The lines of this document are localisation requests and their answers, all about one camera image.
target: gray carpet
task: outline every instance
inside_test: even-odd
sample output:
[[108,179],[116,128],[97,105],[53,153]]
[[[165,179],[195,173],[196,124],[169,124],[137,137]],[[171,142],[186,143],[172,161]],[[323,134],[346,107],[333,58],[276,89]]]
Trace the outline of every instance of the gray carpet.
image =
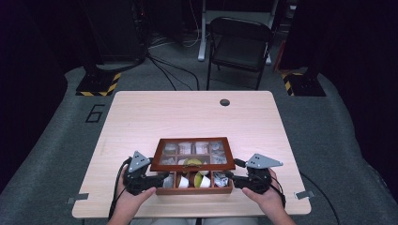
[[[275,59],[283,35],[277,36],[271,56]],[[186,48],[176,44],[151,48],[153,56],[165,59],[193,72],[201,89],[206,88],[207,60],[197,61],[199,43]],[[117,68],[125,65],[107,65]],[[168,67],[191,89],[196,82],[189,73]],[[229,83],[254,85],[253,78],[241,80],[237,73],[224,68],[220,80],[210,84],[212,90],[247,90]],[[21,168],[0,196],[0,224],[81,224],[71,215],[72,204],[83,182],[85,171],[100,135],[114,95],[77,97],[75,89],[84,76],[82,68],[66,74],[69,88],[51,123]],[[189,88],[171,77],[176,90]],[[281,75],[264,73],[260,90],[273,93],[298,168],[326,193],[341,224],[398,224],[398,206],[382,180],[361,157],[350,116],[331,82],[319,76],[326,97],[290,97]],[[173,86],[149,60],[122,73],[115,91],[170,90]],[[103,111],[98,123],[85,123],[95,104]],[[337,224],[321,192],[306,178],[304,185],[315,193],[310,199],[312,212],[293,216],[297,224]],[[105,224],[106,219],[88,219],[85,224]],[[262,224],[269,224],[266,218]]]

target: white object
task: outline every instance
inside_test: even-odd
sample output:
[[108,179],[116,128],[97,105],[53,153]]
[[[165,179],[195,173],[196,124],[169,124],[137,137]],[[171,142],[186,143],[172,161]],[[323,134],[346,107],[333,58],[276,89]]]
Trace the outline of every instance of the white object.
[[210,188],[210,179],[207,176],[202,177],[202,183],[200,183],[200,188]]
[[184,176],[181,176],[181,179],[179,180],[178,188],[187,188],[190,185],[190,181],[185,178]]
[[178,165],[184,165],[185,160],[187,160],[186,158],[183,158],[181,160],[178,161]]
[[203,176],[208,175],[208,171],[200,171],[199,173],[202,174]]

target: metal bracket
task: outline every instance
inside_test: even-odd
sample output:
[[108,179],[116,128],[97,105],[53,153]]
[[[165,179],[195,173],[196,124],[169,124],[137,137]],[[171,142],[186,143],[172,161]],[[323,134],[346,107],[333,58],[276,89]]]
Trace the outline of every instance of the metal bracket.
[[88,193],[83,193],[83,194],[77,194],[74,198],[67,198],[65,201],[66,204],[73,204],[76,201],[79,200],[87,200],[88,199]]
[[129,173],[133,173],[136,170],[149,165],[150,164],[150,159],[147,157],[144,157],[141,153],[138,151],[134,152],[134,156],[132,157],[130,166],[129,166]]
[[296,197],[298,200],[304,199],[304,198],[309,198],[309,199],[311,199],[312,197],[315,197],[315,194],[314,194],[311,190],[309,190],[309,191],[304,190],[304,191],[301,191],[301,192],[299,192],[299,193],[296,193],[296,192],[295,192],[295,197]]
[[256,153],[246,162],[246,166],[255,169],[265,169],[269,167],[283,166],[283,163]]

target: yellow and black tape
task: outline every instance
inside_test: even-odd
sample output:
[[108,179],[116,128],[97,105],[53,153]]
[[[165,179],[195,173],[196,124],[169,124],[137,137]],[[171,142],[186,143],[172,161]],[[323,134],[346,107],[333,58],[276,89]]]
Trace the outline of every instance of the yellow and black tape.
[[[287,79],[287,75],[290,73],[283,73],[282,78],[284,82],[284,87],[286,88],[287,95],[289,96],[294,96],[295,93],[292,90],[292,85],[290,84],[290,81]],[[293,75],[302,75],[302,73],[292,73]]]
[[107,91],[104,91],[104,92],[79,92],[79,91],[77,91],[76,96],[86,96],[86,97],[110,96],[116,88],[116,85],[117,85],[117,82],[119,81],[120,75],[121,75],[120,73],[117,73],[114,76],[114,79],[112,80],[112,83],[109,86]]

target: brown wooden box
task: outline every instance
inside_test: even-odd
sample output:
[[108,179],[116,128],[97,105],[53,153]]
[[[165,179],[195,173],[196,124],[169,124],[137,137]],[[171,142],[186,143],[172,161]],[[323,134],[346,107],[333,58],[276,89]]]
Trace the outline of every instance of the brown wooden box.
[[[150,171],[170,172],[173,184],[157,189],[159,195],[227,194],[233,183],[225,187],[215,184],[215,172],[234,170],[235,162],[227,138],[160,139]],[[195,187],[193,177],[206,171],[209,187]],[[180,177],[190,179],[188,187],[178,187]]]

